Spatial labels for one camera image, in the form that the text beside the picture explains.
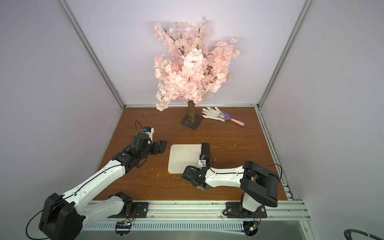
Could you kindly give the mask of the black cleaver knife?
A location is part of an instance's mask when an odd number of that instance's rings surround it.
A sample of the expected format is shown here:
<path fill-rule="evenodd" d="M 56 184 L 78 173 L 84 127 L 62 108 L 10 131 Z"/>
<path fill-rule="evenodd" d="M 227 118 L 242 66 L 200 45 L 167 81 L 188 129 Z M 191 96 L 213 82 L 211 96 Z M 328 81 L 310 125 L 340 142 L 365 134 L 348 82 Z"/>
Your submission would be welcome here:
<path fill-rule="evenodd" d="M 201 154 L 200 155 L 205 155 L 210 157 L 210 162 L 208 163 L 207 167 L 211 166 L 212 163 L 212 158 L 211 158 L 211 148 L 209 143 L 202 143 L 201 146 Z"/>

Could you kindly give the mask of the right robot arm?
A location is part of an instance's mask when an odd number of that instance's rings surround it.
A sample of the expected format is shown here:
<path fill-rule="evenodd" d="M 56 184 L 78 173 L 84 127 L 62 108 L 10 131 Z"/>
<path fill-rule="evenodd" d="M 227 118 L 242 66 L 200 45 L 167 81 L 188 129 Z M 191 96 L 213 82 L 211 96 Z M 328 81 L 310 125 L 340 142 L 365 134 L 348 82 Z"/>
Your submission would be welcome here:
<path fill-rule="evenodd" d="M 280 176 L 252 161 L 246 161 L 243 166 L 232 169 L 215 169 L 209 165 L 202 168 L 187 166 L 182 179 L 199 190 L 217 187 L 243 190 L 240 203 L 242 211 L 256 212 L 260 207 L 278 206 Z"/>

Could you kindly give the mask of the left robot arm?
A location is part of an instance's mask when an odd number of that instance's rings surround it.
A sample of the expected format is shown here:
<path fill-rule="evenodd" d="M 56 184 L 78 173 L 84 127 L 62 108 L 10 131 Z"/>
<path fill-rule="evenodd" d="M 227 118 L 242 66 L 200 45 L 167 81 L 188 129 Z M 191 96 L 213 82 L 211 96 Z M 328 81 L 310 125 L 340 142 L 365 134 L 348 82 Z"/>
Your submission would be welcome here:
<path fill-rule="evenodd" d="M 90 225 L 110 216 L 130 218 L 134 215 L 133 199 L 122 192 L 97 204 L 91 201 L 110 184 L 141 167 L 150 155 L 163 154 L 167 142 L 153 141 L 153 131 L 136 134 L 132 143 L 116 154 L 101 170 L 83 183 L 59 195 L 53 193 L 38 212 L 39 230 L 47 240 L 74 240 Z"/>

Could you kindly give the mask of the cream cutting board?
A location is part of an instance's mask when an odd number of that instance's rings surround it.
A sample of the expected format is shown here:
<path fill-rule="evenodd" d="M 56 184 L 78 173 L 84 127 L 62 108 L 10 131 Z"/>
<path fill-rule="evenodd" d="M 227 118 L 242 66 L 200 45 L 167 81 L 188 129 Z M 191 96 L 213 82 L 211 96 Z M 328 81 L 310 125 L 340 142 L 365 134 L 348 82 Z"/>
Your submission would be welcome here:
<path fill-rule="evenodd" d="M 182 174 L 187 166 L 202 168 L 201 144 L 174 144 L 170 148 L 168 172 Z"/>

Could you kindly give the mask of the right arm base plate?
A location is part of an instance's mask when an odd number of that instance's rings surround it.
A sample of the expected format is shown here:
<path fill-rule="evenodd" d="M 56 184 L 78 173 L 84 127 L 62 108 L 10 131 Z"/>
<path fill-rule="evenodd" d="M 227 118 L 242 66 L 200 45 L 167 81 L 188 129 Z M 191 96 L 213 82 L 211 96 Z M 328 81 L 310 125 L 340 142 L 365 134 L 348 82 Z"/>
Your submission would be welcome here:
<path fill-rule="evenodd" d="M 262 218 L 266 219 L 267 212 L 264 205 L 260 205 L 254 212 L 243 208 L 241 202 L 226 202 L 226 208 L 222 211 L 222 215 L 227 218 Z"/>

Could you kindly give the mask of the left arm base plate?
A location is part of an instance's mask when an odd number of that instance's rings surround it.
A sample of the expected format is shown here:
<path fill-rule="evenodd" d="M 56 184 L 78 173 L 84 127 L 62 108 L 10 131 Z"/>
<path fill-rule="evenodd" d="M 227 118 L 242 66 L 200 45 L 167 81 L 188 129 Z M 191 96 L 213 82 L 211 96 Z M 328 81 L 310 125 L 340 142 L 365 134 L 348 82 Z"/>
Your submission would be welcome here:
<path fill-rule="evenodd" d="M 119 214 L 109 216 L 109 218 L 145 219 L 148 210 L 148 202 L 130 202 L 123 207 L 123 210 Z"/>

